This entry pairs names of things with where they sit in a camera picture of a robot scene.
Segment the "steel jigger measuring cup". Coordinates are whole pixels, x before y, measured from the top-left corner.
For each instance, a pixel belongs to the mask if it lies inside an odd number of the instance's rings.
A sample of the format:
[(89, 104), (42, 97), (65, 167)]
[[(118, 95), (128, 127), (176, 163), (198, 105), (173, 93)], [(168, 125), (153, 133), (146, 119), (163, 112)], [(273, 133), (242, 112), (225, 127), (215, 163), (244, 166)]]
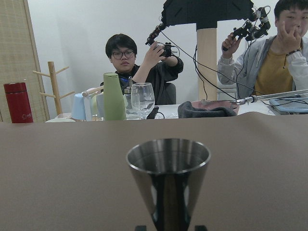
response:
[(188, 230), (210, 158), (204, 144), (180, 138), (129, 150), (127, 164), (158, 231)]

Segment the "green tall cup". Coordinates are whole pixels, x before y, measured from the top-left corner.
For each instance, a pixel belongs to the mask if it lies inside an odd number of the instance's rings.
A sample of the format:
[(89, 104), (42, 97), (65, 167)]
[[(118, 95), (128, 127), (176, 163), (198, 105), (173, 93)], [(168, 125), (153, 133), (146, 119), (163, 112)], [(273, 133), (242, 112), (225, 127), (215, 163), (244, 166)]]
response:
[(126, 120), (124, 98), (118, 74), (104, 73), (103, 82), (104, 119)]

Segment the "light blue cup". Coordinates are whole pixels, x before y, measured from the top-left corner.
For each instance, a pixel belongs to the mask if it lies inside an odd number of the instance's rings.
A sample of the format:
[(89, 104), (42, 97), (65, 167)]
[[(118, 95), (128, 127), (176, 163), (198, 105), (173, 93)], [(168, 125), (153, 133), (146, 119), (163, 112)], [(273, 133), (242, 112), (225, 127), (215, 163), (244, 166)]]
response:
[(81, 93), (74, 95), (71, 116), (73, 119), (77, 120), (86, 119), (84, 97)]

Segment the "clear wine glass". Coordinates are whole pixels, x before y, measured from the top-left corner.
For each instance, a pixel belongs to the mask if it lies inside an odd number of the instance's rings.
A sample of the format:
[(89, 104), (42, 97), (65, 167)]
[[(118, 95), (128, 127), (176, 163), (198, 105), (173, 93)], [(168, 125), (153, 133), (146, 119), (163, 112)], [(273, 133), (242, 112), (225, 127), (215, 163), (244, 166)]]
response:
[(141, 119), (146, 119), (155, 104), (154, 90), (151, 83), (135, 83), (131, 88), (132, 109)]

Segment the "glass oil dispenser bottle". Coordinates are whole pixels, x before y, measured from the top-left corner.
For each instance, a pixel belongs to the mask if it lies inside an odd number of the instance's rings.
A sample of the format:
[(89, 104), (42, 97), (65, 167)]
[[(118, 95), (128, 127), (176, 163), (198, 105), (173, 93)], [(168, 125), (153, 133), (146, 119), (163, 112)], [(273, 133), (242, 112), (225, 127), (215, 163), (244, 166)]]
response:
[(134, 112), (131, 105), (131, 87), (132, 87), (132, 77), (128, 78), (129, 85), (124, 89), (124, 103), (126, 110), (126, 119), (127, 120), (139, 120), (140, 116)]

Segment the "dark grey cloth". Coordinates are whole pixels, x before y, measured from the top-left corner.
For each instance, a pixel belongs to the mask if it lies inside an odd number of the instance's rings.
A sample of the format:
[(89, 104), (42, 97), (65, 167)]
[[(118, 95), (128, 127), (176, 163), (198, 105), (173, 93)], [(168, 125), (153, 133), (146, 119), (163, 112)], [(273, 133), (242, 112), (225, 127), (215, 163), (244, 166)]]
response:
[(207, 110), (195, 108), (189, 101), (178, 106), (178, 118), (230, 117), (236, 115), (232, 109), (223, 106)]

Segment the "person with glasses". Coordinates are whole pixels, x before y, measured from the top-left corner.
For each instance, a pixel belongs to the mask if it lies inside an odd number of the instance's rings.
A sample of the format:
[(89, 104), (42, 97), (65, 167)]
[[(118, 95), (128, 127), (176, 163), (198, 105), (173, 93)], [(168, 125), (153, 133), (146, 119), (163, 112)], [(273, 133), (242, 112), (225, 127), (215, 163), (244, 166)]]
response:
[(147, 51), (141, 65), (136, 65), (137, 45), (125, 34), (111, 36), (105, 46), (105, 53), (116, 69), (122, 91), (132, 83), (151, 83), (156, 105), (174, 104), (166, 84), (176, 80), (183, 71), (179, 57), (164, 57), (164, 49), (155, 41)]

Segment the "wooden mug tree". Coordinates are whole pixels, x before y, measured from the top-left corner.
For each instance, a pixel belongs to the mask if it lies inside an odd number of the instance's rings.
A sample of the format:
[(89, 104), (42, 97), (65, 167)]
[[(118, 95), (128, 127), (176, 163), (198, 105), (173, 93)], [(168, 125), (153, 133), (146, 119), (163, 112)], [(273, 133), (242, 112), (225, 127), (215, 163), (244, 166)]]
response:
[(61, 73), (62, 71), (66, 70), (66, 69), (68, 69), (69, 66), (66, 66), (66, 67), (56, 71), (55, 70), (55, 66), (54, 66), (54, 62), (48, 61), (48, 68), (49, 68), (49, 74), (45, 74), (45, 73), (38, 72), (38, 71), (33, 71), (33, 73), (37, 74), (37, 75), (40, 75), (40, 76), (45, 76), (45, 77), (49, 77), (50, 78), (50, 80), (51, 80), (51, 87), (52, 87), (52, 94), (47, 94), (47, 93), (40, 92), (40, 95), (45, 96), (45, 97), (54, 98), (56, 112), (57, 112), (57, 115), (59, 115), (59, 114), (63, 113), (61, 99), (65, 98), (65, 97), (67, 97), (69, 95), (75, 94), (75, 92), (72, 91), (72, 92), (69, 92), (69, 93), (61, 96), (60, 92), (59, 92), (59, 88), (58, 88), (57, 74)]

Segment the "red thermos bottle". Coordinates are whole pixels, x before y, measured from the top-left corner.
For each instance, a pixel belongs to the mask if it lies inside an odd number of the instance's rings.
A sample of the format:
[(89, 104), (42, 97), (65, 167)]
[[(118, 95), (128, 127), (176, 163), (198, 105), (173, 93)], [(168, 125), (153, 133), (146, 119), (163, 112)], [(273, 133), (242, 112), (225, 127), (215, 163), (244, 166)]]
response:
[(12, 123), (33, 123), (25, 82), (4, 84)]

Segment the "person in yellow shirt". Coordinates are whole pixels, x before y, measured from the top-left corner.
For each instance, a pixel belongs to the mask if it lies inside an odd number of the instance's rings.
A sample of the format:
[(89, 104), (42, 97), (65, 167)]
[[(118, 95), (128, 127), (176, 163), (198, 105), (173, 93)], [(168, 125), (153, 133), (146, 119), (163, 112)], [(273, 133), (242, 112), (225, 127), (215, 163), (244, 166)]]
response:
[(308, 88), (308, 2), (280, 0), (274, 15), (277, 34), (253, 42), (237, 60), (233, 33), (222, 43), (217, 76), (223, 85), (236, 84), (239, 98)]

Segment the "teach pendant tablet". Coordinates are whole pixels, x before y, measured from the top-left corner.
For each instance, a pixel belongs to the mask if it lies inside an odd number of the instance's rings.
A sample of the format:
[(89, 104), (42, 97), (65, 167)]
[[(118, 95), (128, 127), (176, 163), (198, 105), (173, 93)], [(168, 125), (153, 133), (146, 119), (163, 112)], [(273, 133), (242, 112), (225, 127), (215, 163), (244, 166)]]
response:
[(307, 115), (308, 98), (291, 97), (270, 99), (269, 104), (280, 115)]

